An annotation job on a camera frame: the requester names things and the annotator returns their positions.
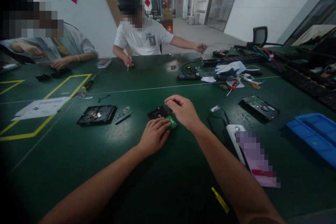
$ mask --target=yellow tape line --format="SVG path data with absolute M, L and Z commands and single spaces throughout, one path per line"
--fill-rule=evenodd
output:
M 92 74 L 84 74 L 84 75 L 72 75 L 69 76 L 68 78 L 66 78 L 61 84 L 59 84 L 53 91 L 51 91 L 46 97 L 43 98 L 43 100 L 48 99 L 57 89 L 59 89 L 62 85 L 64 85 L 64 83 L 66 83 L 70 78 L 73 77 L 83 77 L 86 76 L 86 78 L 82 81 L 82 83 L 79 84 L 79 86 L 74 90 L 74 92 L 71 94 L 71 96 L 73 96 L 78 89 L 81 88 L 81 86 L 84 85 L 84 83 L 90 78 Z M 33 133 L 27 133 L 27 134 L 21 134 L 21 135 L 13 135 L 13 136 L 3 136 L 0 137 L 0 142 L 2 141 L 10 141 L 10 140 L 16 140 L 16 139 L 23 139 L 23 138 L 30 138 L 30 137 L 34 137 L 36 136 L 43 128 L 45 125 L 47 125 L 48 122 L 50 122 L 50 120 L 54 117 L 55 115 L 49 116 L 38 128 L 37 130 L 35 130 Z M 12 122 L 10 125 L 8 125 L 5 129 L 3 129 L 0 132 L 0 135 L 4 134 L 6 131 L 8 131 L 10 128 L 12 128 L 15 124 L 17 124 L 20 120 L 14 121 Z
M 6 88 L 4 91 L 0 92 L 0 95 L 2 95 L 3 93 L 6 93 L 8 90 L 11 90 L 13 87 L 21 84 L 22 82 L 24 82 L 25 80 L 10 80 L 10 81 L 7 81 L 7 82 L 0 82 L 0 84 L 5 84 L 5 83 L 14 83 L 16 82 L 16 84 L 14 84 L 13 86 L 10 86 L 9 88 Z

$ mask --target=blue plastic tray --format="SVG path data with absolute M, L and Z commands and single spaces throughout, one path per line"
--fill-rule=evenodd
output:
M 286 124 L 296 135 L 336 168 L 336 123 L 319 113 L 300 115 Z

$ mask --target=cardboard box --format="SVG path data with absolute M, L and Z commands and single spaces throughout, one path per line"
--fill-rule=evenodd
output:
M 162 9 L 162 19 L 163 20 L 172 20 L 173 19 L 173 10 L 171 9 Z

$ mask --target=hand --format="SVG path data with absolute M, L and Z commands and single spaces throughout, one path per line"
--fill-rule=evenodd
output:
M 20 42 L 19 43 L 19 46 L 21 47 L 21 49 L 23 51 L 25 51 L 26 53 L 29 53 L 31 55 L 34 55 L 34 56 L 42 56 L 42 57 L 45 57 L 46 55 L 44 54 L 44 52 L 42 52 L 42 50 L 36 46 L 33 46 L 33 45 L 30 45 L 28 43 L 23 43 L 23 42 Z
M 175 94 L 168 97 L 164 103 L 173 110 L 178 121 L 188 130 L 192 131 L 193 128 L 197 128 L 200 123 L 202 124 L 193 103 L 189 99 Z
M 65 67 L 66 65 L 69 65 L 72 62 L 71 56 L 55 59 L 50 66 L 52 68 L 56 68 L 57 70 L 61 69 L 62 67 Z
M 166 129 L 171 125 L 169 119 L 157 118 L 150 120 L 143 131 L 140 143 L 137 145 L 145 156 L 150 156 L 157 152 L 165 144 L 169 130 Z
M 128 65 L 129 65 L 130 67 L 134 66 L 134 64 L 132 63 L 132 61 L 133 61 L 132 56 L 126 55 L 126 56 L 124 57 L 124 63 L 125 63 L 125 66 L 128 66 Z
M 202 52 L 204 53 L 205 50 L 208 48 L 208 46 L 204 43 L 198 43 L 198 44 L 195 44 L 195 47 L 194 47 L 194 50 L 197 51 L 197 52 Z

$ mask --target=yellow screwdriver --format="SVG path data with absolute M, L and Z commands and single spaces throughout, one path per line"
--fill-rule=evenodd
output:
M 84 84 L 84 86 L 82 86 L 82 89 L 85 89 L 85 90 L 88 90 L 90 87 L 91 87 L 91 85 L 92 85 L 92 83 L 93 83 L 93 80 L 97 77 L 97 75 L 100 73 L 100 71 L 91 79 L 91 80 L 89 80 L 88 82 L 86 82 L 85 84 Z

